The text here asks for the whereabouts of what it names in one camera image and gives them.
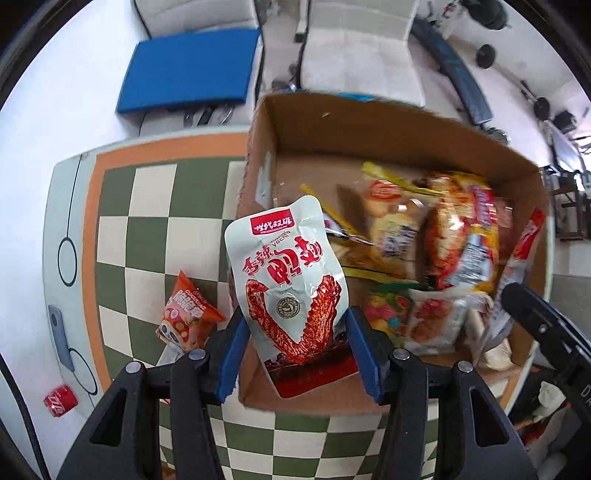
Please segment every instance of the orange border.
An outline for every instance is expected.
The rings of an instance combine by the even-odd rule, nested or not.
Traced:
[[[167,138],[140,145],[118,148],[96,156],[86,196],[82,234],[82,301],[90,349],[103,391],[111,384],[100,336],[95,291],[96,235],[100,190],[105,171],[111,168],[140,165],[181,158],[246,157],[248,133],[218,133],[194,137]]]

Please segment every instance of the white chair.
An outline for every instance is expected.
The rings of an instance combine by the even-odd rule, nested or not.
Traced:
[[[254,0],[131,0],[148,35],[165,37],[192,31],[204,32],[230,28],[259,28]],[[252,121],[262,81],[264,43],[259,37],[248,94],[244,105],[233,109],[228,124]],[[155,110],[146,113],[141,135],[150,135],[182,129],[187,126],[186,111]],[[194,119],[197,123],[200,111]]]
[[[423,107],[407,40],[419,0],[311,0],[302,88]]]

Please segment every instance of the green and white checkered pattern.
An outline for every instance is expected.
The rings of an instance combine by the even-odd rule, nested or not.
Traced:
[[[245,408],[236,390],[209,407],[217,452],[227,480],[338,478],[369,480],[378,461],[387,416],[305,416]],[[437,404],[430,405],[424,478],[435,468]],[[170,408],[161,404],[160,443],[170,450]]]
[[[183,159],[107,170],[99,202],[96,298],[111,377],[132,359],[150,367],[155,330],[182,269],[231,317],[223,233],[235,218],[243,158]],[[368,479],[385,416],[314,417],[245,408],[237,389],[209,407],[228,480]],[[434,471],[437,404],[429,406],[423,478]],[[170,407],[160,403],[161,459],[174,466]]]

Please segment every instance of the blue cushion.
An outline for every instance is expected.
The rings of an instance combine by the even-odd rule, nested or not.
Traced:
[[[190,32],[138,43],[118,113],[246,102],[258,28]]]

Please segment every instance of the white snack bag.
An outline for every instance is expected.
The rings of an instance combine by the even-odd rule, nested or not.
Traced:
[[[290,398],[354,373],[339,323],[349,306],[347,285],[319,201],[304,196],[240,218],[225,241],[238,302],[279,395]]]
[[[454,352],[466,318],[466,297],[473,286],[461,284],[439,291],[408,289],[413,309],[408,315],[404,348],[415,355]]]

